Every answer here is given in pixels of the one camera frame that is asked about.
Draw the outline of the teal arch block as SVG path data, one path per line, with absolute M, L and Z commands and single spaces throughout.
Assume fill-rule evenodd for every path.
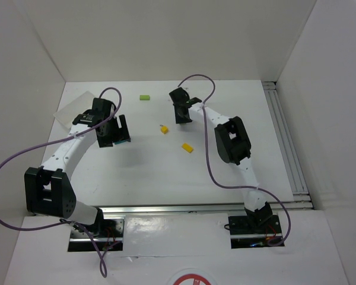
M 126 143 L 126 142 L 129 143 L 131 141 L 130 140 L 116 141 L 116 142 L 113 143 L 113 145 L 119 145 L 119 144 Z

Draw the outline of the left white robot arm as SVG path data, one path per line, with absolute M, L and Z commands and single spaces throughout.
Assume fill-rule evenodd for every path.
M 77 115 L 66 141 L 53 155 L 40 167 L 27 169 L 24 183 L 29 212 L 91 227 L 103 222 L 99 208 L 78 201 L 70 179 L 94 143 L 106 148 L 131 140 L 125 115 L 116 116 L 116 111 L 110 100 L 93 99 L 91 109 Z

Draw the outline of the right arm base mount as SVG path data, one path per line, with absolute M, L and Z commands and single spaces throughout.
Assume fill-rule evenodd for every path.
M 283 240 L 277 215 L 273 215 L 260 227 L 253 227 L 247 216 L 229 216 L 224 228 L 230 234 L 231 249 L 265 248 Z

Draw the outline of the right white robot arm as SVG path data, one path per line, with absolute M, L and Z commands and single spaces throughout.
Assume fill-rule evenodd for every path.
M 263 226 L 271 217 L 272 209 L 266 195 L 259 187 L 251 161 L 251 142 L 242 119 L 224 116 L 205 106 L 197 98 L 190 98 L 189 93 L 181 87 L 169 93 L 173 102 L 174 115 L 177 124 L 186 124 L 203 120 L 205 127 L 205 158 L 211 180 L 223 189 L 241 189 L 243 191 L 244 210 L 250 227 Z M 236 166 L 236 174 L 246 182 L 240 187 L 225 186 L 215 181 L 209 163 L 209 126 L 214 127 L 215 142 L 220 159 L 226 164 Z

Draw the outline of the light green rectangular block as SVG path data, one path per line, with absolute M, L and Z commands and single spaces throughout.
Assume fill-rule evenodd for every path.
M 150 96 L 149 95 L 140 95 L 139 99 L 141 101 L 149 101 L 150 100 Z

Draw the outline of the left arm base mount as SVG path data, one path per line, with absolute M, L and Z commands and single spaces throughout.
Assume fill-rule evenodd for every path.
M 107 218 L 104 228 L 98 233 L 91 233 L 95 244 L 101 252 L 123 251 L 123 234 L 125 219 L 123 217 Z M 68 252 L 94 252 L 90 238 L 82 229 L 74 226 L 70 232 Z

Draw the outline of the small yellow cube block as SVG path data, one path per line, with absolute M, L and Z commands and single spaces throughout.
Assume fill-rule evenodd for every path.
M 161 127 L 161 132 L 162 132 L 163 134 L 168 133 L 168 131 L 169 131 L 168 127 L 166 127 L 166 126 L 162 126 L 162 127 Z

